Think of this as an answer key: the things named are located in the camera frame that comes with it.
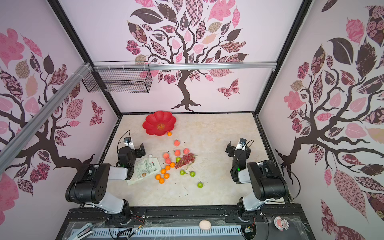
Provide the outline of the purple fake grape bunch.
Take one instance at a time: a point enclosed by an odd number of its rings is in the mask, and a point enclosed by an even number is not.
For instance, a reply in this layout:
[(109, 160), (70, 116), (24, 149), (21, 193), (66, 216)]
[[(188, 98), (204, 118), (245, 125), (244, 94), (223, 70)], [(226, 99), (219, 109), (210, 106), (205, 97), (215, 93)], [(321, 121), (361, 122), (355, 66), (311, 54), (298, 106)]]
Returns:
[(188, 155), (183, 155), (180, 158), (181, 160), (178, 163), (176, 162), (176, 166), (175, 166), (176, 169), (182, 168), (183, 166), (187, 166), (194, 163), (197, 158), (197, 155), (193, 153), (189, 153)]

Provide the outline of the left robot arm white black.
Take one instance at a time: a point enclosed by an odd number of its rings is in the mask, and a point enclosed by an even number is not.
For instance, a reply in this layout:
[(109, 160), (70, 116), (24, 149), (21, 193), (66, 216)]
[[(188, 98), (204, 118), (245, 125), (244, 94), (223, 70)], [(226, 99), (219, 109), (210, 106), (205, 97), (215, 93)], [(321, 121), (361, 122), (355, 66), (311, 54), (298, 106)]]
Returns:
[(143, 144), (133, 148), (128, 144), (118, 150), (118, 165), (83, 164), (66, 190), (66, 200), (79, 205), (89, 205), (114, 218), (116, 223), (128, 224), (133, 213), (127, 200), (117, 198), (107, 191), (109, 181), (128, 181), (135, 173), (136, 159), (146, 155)]

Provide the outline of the round pink cartoon sticker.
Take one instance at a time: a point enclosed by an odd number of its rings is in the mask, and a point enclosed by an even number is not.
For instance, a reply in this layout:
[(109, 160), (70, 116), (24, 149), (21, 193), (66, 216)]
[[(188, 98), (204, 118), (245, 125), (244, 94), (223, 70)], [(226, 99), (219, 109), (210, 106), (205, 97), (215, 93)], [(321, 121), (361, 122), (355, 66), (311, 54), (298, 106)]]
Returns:
[(283, 219), (282, 217), (275, 217), (274, 218), (274, 225), (281, 232), (288, 230), (290, 227), (288, 220)]

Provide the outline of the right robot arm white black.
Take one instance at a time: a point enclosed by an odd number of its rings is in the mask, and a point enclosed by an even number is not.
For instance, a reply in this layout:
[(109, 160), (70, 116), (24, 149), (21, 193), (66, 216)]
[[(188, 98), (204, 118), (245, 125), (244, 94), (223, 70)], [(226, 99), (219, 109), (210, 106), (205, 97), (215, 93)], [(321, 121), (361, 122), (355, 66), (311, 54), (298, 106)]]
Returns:
[(246, 139), (240, 139), (236, 146), (228, 143), (225, 152), (232, 158), (232, 180), (236, 184), (250, 183), (252, 187), (252, 191), (241, 197), (237, 204), (237, 216), (240, 221), (248, 222), (244, 214), (256, 213), (266, 203), (288, 195), (288, 185), (274, 161), (248, 162), (251, 149)]

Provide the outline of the white printed snack pouch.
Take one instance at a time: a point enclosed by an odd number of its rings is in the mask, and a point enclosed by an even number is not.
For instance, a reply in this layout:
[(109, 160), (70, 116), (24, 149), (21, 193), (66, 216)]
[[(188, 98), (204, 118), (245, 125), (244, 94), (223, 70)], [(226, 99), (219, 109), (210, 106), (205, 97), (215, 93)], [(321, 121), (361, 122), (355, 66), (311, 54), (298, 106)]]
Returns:
[(130, 180), (127, 180), (128, 186), (134, 185), (143, 180), (149, 179), (159, 174), (162, 167), (157, 158), (149, 155), (147, 158), (137, 161), (134, 165), (134, 174)]

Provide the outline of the aluminium rail left wall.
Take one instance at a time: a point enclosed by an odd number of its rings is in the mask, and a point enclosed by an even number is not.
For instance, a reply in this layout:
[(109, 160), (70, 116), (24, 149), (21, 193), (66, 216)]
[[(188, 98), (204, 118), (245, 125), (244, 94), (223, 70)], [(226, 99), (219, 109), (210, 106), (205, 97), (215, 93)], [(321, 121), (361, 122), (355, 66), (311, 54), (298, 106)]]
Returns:
[(92, 67), (89, 63), (83, 63), (63, 84), (56, 94), (33, 116), (33, 118), (21, 129), (9, 144), (1, 152), (1, 173), (12, 163), (19, 152), (38, 132), (45, 121), (53, 114), (55, 109), (62, 103), (73, 88), (91, 72)]

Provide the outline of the red flower-shaped fruit bowl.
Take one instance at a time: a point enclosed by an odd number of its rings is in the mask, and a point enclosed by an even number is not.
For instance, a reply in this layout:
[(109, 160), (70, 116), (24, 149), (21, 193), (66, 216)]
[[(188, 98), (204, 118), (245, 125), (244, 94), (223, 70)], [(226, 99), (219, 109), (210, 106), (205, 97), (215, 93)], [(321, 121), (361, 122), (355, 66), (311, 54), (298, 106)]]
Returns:
[(148, 135), (163, 136), (175, 128), (176, 122), (171, 112), (157, 111), (148, 115), (142, 126)]

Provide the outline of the aluminium rail back wall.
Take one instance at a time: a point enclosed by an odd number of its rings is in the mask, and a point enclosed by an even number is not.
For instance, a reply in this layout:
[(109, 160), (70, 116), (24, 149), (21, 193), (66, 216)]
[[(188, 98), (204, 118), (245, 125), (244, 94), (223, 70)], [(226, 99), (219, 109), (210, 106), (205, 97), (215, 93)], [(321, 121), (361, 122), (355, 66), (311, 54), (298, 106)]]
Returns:
[(94, 62), (93, 69), (100, 70), (148, 70), (148, 71), (173, 71), (173, 70), (211, 70), (211, 69), (275, 69), (275, 62), (239, 62), (239, 63), (200, 63), (200, 64), (129, 64), (113, 65), (113, 62), (100, 62), (96, 65)]

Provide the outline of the aluminium rail wall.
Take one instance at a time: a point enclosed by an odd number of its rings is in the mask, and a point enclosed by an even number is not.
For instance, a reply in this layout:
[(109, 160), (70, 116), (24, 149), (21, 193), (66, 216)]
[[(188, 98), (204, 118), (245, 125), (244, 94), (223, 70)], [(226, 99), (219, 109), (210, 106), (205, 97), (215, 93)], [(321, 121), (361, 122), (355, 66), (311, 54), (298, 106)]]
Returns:
[(92, 67), (89, 63), (83, 63), (63, 84), (56, 94), (33, 116), (33, 118), (21, 129), (9, 144), (1, 152), (1, 173), (12, 163), (19, 152), (38, 132), (45, 121), (53, 114), (55, 109), (62, 103), (73, 88), (91, 72)]
[(93, 69), (100, 70), (148, 70), (148, 71), (173, 71), (173, 70), (211, 70), (211, 69), (275, 69), (275, 62), (239, 62), (239, 63), (200, 63), (200, 64), (129, 64), (113, 65), (113, 62), (100, 62), (96, 65), (94, 62)]

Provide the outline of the white stapler tool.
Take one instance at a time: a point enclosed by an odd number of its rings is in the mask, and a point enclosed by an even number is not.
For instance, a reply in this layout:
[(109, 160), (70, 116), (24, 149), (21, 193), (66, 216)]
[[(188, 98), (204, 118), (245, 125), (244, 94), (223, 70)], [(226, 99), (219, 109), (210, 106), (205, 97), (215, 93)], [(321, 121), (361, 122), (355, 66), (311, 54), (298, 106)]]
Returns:
[(83, 227), (81, 227), (78, 230), (75, 230), (70, 234), (68, 237), (68, 240), (83, 240), (89, 236), (91, 236), (94, 233), (93, 231), (93, 224), (87, 223)]

